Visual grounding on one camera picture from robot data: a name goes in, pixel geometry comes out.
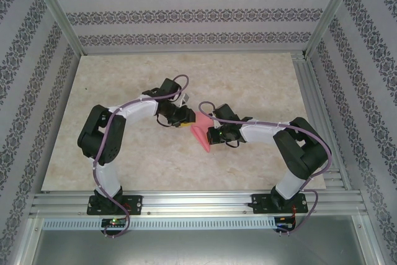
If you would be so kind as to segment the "pink cloth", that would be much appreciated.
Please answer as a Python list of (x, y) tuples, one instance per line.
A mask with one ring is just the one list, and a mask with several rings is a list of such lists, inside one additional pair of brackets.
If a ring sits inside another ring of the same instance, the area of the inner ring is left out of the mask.
[(210, 127), (214, 127), (213, 119), (201, 112), (195, 112), (195, 122), (190, 126), (190, 131), (207, 153), (210, 152), (210, 143), (207, 137)]

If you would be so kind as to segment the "grey sheet metal shelf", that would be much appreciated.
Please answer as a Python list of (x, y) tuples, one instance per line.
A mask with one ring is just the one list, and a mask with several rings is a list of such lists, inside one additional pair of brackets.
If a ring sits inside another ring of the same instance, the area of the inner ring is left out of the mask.
[(313, 217), (271, 229), (133, 230), (114, 240), (58, 219), (29, 220), (15, 265), (387, 265), (366, 216)]

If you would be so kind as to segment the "aluminium mounting rail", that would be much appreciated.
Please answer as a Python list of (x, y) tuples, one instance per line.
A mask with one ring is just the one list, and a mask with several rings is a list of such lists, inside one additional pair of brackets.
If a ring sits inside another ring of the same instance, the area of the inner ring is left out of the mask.
[[(131, 192), (141, 195), (142, 217), (237, 217), (251, 216), (250, 191), (224, 192)], [(87, 217), (88, 191), (52, 191), (36, 194), (30, 218)], [(345, 189), (318, 191), (312, 215), (366, 215), (367, 206), (360, 191)]]

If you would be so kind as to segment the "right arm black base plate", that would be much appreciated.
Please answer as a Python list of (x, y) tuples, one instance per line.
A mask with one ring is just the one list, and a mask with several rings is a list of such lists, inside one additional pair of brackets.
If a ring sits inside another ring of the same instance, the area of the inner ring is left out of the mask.
[(253, 194), (252, 202), (248, 206), (252, 208), (254, 214), (273, 214), (273, 213), (308, 213), (306, 197), (302, 193), (296, 194), (289, 200), (274, 194)]

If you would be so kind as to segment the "aluminium side rail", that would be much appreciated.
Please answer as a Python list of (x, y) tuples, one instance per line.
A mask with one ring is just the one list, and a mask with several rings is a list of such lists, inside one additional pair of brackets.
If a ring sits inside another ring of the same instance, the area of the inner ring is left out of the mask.
[(335, 190), (344, 188), (347, 191), (351, 191), (352, 186), (347, 176), (346, 167), (344, 166), (313, 68), (310, 62), (306, 61), (301, 53), (292, 53), (291, 58), (308, 121), (328, 144), (332, 153), (332, 164), (328, 170), (323, 173), (326, 187)]

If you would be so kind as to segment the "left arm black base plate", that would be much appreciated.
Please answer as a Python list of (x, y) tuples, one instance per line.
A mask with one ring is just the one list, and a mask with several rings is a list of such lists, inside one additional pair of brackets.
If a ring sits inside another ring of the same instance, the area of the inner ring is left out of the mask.
[[(140, 215), (142, 200), (143, 197), (140, 195), (123, 195), (119, 204), (122, 205), (130, 215)], [(120, 206), (112, 202), (109, 198), (101, 195), (90, 196), (86, 213), (88, 215), (125, 215), (125, 212)]]

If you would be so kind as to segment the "aluminium frame post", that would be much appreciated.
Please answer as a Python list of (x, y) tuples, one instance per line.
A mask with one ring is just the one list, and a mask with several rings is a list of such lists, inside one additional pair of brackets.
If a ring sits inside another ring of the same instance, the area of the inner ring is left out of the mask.
[(317, 23), (311, 37), (303, 50), (303, 55), (307, 60), (312, 56), (320, 40), (322, 39), (326, 29), (328, 28), (332, 18), (337, 12), (339, 6), (342, 4), (343, 0), (329, 0), (319, 22)]
[(79, 57), (86, 56), (87, 53), (82, 46), (78, 35), (74, 31), (71, 22), (66, 16), (62, 6), (58, 2), (58, 0), (44, 0), (48, 9), (50, 10), (53, 18), (56, 20), (58, 25), (60, 26), (61, 31), (65, 35), (68, 43), (71, 45), (75, 54)]

